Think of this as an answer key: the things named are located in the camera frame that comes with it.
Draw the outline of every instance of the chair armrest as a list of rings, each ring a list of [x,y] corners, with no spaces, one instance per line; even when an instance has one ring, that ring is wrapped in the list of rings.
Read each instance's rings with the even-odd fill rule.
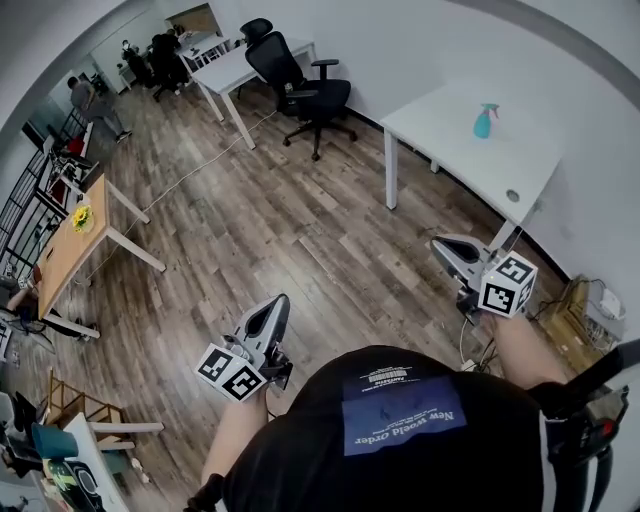
[[[311,98],[318,94],[318,91],[315,89],[303,89],[301,91],[291,91],[287,93],[288,100],[301,100],[303,98]]]
[[[336,64],[340,64],[338,59],[324,59],[324,60],[316,60],[311,63],[313,67],[320,67],[320,80],[327,79],[327,67],[335,66]]]
[[[314,60],[311,63],[312,66],[335,66],[336,64],[340,64],[338,59]]]

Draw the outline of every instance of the black office chair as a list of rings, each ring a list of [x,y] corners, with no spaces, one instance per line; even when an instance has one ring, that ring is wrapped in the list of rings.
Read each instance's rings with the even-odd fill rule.
[[[327,67],[338,64],[336,59],[312,62],[320,67],[320,80],[306,80],[298,63],[291,55],[284,36],[271,32],[273,25],[264,18],[245,24],[240,31],[247,39],[247,62],[264,78],[278,95],[278,111],[286,116],[298,116],[306,124],[288,134],[283,141],[289,146],[294,135],[315,131],[311,159],[318,161],[318,147],[323,128],[332,128],[349,134],[358,140],[356,132],[332,122],[334,117],[346,113],[345,105],[351,92],[346,80],[328,80]]]

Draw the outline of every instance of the table leg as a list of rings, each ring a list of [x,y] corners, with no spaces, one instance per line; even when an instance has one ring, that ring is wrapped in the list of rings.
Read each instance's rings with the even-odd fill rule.
[[[202,91],[202,94],[204,94],[204,97],[207,98],[207,101],[209,102],[209,106],[213,109],[213,112],[218,118],[218,121],[220,122],[224,121],[224,116],[222,115],[222,112],[218,108],[218,105],[216,105],[216,102],[213,101],[213,98],[211,97],[211,93],[209,92],[209,89],[207,89],[207,87],[202,85],[200,82],[198,82],[198,85],[200,86],[200,90]]]
[[[100,434],[140,434],[162,432],[162,423],[89,423],[91,430]]]
[[[145,224],[149,224],[151,220],[149,217],[143,213],[135,204],[133,204],[127,197],[120,192],[109,180],[107,180],[107,187],[109,187],[109,191],[116,197],[118,201],[120,201],[131,213],[133,213],[136,217],[138,217]]]
[[[387,208],[393,210],[398,197],[398,139],[384,131],[384,161],[387,167]]]
[[[114,441],[113,443],[98,443],[101,452],[112,452],[115,450],[133,450],[136,445],[131,441]]]
[[[129,240],[126,236],[120,233],[118,230],[109,226],[107,228],[107,236],[111,238],[114,242],[124,247],[127,251],[135,254],[142,261],[148,263],[153,268],[159,270],[160,272],[164,272],[167,269],[167,266],[162,263],[160,260],[157,260],[147,251],[144,251],[136,244],[134,244],[131,240]]]
[[[489,245],[489,250],[495,251],[496,249],[500,249],[515,229],[516,225],[513,222],[505,220],[500,231],[498,231],[498,234],[493,237],[493,240]]]
[[[191,66],[189,66],[189,64],[187,63],[183,55],[180,55],[180,60],[184,64],[184,67],[187,68],[187,71],[189,72],[189,76],[190,77],[193,76],[193,72],[191,71]]]
[[[65,327],[70,331],[75,331],[78,334],[86,334],[87,336],[91,336],[92,338],[99,338],[100,333],[94,329],[89,329],[84,325],[74,324],[73,322],[69,322],[69,320],[65,320],[64,318],[60,318],[56,315],[45,315],[44,320],[47,322],[51,322],[52,324],[59,325],[60,327]]]
[[[120,75],[120,80],[122,80],[122,84],[129,90],[131,90],[131,84],[129,83],[129,80],[127,80],[124,75]]]
[[[244,137],[244,140],[247,142],[247,146],[249,146],[249,149],[254,149],[256,145],[253,142],[251,135],[249,135],[249,130],[247,130],[247,127],[245,126],[244,121],[242,121],[240,114],[236,110],[236,106],[233,104],[233,101],[231,101],[231,98],[229,97],[229,93],[225,92],[221,94],[221,96],[222,96],[222,101],[224,101],[224,104],[229,109],[229,112],[231,112],[231,117],[233,117],[233,120],[236,122],[236,126],[240,130],[240,133]]]

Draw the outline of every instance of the spray bottle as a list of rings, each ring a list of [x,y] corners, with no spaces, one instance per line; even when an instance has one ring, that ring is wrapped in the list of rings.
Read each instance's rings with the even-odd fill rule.
[[[481,139],[488,139],[491,132],[491,111],[493,111],[496,119],[498,119],[498,107],[495,103],[483,103],[482,113],[476,119],[476,123],[473,125],[473,133],[476,137]]]

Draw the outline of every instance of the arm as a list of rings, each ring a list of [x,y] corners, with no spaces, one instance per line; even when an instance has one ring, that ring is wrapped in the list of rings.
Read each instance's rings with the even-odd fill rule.
[[[227,405],[202,469],[202,485],[213,473],[226,476],[249,441],[266,424],[267,386],[256,391],[246,402]]]
[[[88,85],[88,87],[89,87],[89,98],[87,98],[87,102],[84,105],[82,105],[82,110],[89,109],[89,107],[91,106],[91,102],[93,101],[93,98],[96,95],[96,90],[91,85]]]
[[[7,309],[9,311],[15,311],[20,303],[24,300],[24,298],[29,295],[29,292],[30,290],[28,288],[25,288],[24,290],[20,290],[18,293],[16,293],[7,303]]]
[[[522,314],[513,318],[491,316],[507,380],[524,389],[543,382],[567,382],[562,367]]]
[[[32,279],[34,283],[33,285],[29,286],[29,288],[20,290],[13,297],[11,297],[11,299],[9,299],[9,302],[7,303],[7,309],[9,311],[15,311],[20,303],[29,294],[33,295],[36,298],[38,297],[38,292],[40,291],[40,282],[42,281],[42,271],[40,270],[40,267],[38,265],[35,265],[33,267]]]

